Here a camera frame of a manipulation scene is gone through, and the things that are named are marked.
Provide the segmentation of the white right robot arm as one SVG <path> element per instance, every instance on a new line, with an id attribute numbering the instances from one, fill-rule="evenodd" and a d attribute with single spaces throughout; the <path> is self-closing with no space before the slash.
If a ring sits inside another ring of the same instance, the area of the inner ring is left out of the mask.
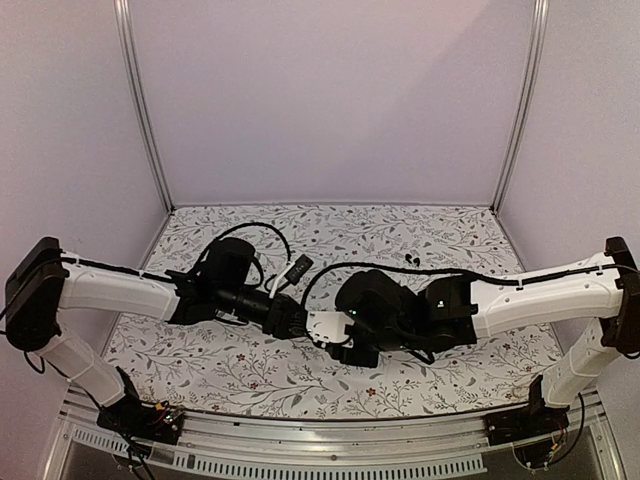
<path id="1" fill-rule="evenodd" d="M 311 338 L 347 365 L 376 366 L 406 351 L 425 363 L 438 353 L 521 327 L 588 319 L 585 331 L 529 388 L 517 427 L 537 436 L 617 358 L 639 351 L 639 270 L 620 237 L 584 260 L 502 278 L 450 269 L 415 293 L 389 268 L 353 274 L 335 308 L 306 322 Z"/>

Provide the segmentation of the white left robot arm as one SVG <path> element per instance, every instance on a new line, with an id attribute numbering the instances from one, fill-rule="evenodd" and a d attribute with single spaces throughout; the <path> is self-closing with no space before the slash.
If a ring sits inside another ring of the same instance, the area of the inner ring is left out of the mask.
<path id="1" fill-rule="evenodd" d="M 126 433 L 138 434 L 149 415 L 128 375 L 62 325 L 59 312 L 127 313 L 181 326 L 228 313 L 277 339 L 304 336 L 308 313 L 297 301 L 247 284 L 257 265 L 255 248 L 238 238 L 213 241 L 187 272 L 155 275 L 72 256 L 44 237 L 6 280 L 5 335 L 84 389 Z"/>

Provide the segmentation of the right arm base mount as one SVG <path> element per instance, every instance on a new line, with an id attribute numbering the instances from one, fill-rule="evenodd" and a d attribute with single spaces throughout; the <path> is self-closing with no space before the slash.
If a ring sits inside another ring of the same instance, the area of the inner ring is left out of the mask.
<path id="1" fill-rule="evenodd" d="M 548 467 L 559 452 L 569 426 L 569 407 L 550 407 L 543 398 L 543 377 L 529 386 L 524 406 L 486 414 L 484 431 L 490 446 L 511 444 L 515 459 L 532 470 Z"/>

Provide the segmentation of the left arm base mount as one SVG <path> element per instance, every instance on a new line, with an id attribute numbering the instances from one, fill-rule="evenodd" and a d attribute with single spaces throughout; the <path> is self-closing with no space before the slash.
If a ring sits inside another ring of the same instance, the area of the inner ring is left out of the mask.
<path id="1" fill-rule="evenodd" d="M 100 408 L 97 425 L 127 437 L 176 445 L 184 425 L 184 408 L 168 401 L 143 402 L 129 376 L 120 367 L 116 371 L 124 383 L 124 397 Z"/>

